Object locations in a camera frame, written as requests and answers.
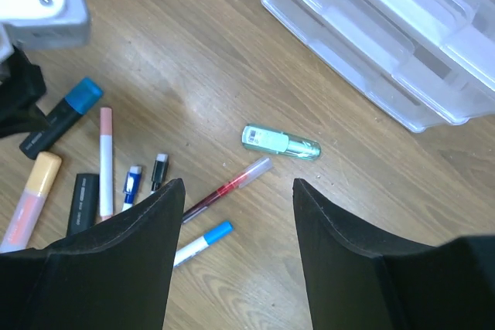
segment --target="black highlighter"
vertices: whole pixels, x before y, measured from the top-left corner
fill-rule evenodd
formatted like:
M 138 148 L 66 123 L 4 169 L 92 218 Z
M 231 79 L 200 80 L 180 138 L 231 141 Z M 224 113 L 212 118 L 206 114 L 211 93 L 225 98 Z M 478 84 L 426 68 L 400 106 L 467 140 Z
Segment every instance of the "black highlighter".
M 98 174 L 79 173 L 76 176 L 70 205 L 67 236 L 83 232 L 94 225 L 99 193 L 100 177 Z
M 47 151 L 62 135 L 83 117 L 103 96 L 103 90 L 88 77 L 76 85 L 46 115 L 49 127 L 34 131 L 19 145 L 24 155 L 34 160 L 41 151 Z

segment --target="blue pen cap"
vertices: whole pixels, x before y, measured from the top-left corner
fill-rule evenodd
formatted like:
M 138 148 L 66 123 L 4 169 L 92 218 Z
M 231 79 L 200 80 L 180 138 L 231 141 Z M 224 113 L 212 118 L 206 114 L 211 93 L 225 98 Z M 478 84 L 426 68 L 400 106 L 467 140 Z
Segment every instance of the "blue pen cap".
M 103 90 L 89 77 L 85 77 L 65 96 L 65 100 L 75 111 L 84 115 L 101 96 Z
M 228 220 L 220 224 L 219 226 L 213 228 L 211 231 L 206 232 L 203 237 L 207 241 L 208 245 L 211 245 L 212 243 L 216 243 L 219 239 L 224 237 L 225 235 L 228 235 L 230 232 L 232 232 L 234 228 L 230 224 Z
M 133 165 L 125 176 L 124 193 L 135 195 L 139 190 L 141 181 L 141 166 Z

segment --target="white marker with blue cap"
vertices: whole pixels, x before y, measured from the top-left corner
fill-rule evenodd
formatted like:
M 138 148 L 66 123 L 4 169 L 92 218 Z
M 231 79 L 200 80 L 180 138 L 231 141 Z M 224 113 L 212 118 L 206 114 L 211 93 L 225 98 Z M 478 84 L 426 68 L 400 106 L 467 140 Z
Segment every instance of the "white marker with blue cap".
M 199 239 L 194 240 L 189 245 L 183 247 L 176 252 L 176 259 L 173 261 L 173 266 L 178 267 L 186 260 L 194 257 L 200 251 L 205 250 L 207 247 L 213 245 L 218 240 L 222 239 L 230 232 L 232 232 L 234 228 L 230 224 L 228 220 L 221 223 L 219 226 L 213 228 L 211 231 L 202 235 Z

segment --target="red pen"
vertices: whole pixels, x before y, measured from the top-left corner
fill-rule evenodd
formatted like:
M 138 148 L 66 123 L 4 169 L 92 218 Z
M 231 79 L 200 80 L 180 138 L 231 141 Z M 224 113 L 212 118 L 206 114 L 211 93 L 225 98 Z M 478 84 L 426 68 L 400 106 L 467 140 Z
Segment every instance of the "red pen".
M 208 209 L 208 206 L 228 194 L 230 191 L 236 188 L 242 189 L 249 183 L 253 182 L 257 177 L 270 170 L 272 166 L 273 164 L 271 163 L 271 159 L 266 156 L 260 158 L 254 164 L 249 165 L 241 174 L 237 175 L 229 182 L 222 185 L 219 189 L 210 193 L 195 206 L 188 209 L 183 215 L 183 223 L 189 222 L 192 218 Z

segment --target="pink marker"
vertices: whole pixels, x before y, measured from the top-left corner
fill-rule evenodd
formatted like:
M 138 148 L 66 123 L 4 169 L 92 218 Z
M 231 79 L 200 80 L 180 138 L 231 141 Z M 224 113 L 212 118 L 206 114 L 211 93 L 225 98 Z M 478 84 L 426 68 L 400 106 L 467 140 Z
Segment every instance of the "pink marker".
M 26 248 L 61 163 L 61 158 L 49 152 L 38 154 L 0 245 L 0 253 Z
M 112 156 L 111 108 L 100 109 L 100 216 L 114 215 L 114 171 Z

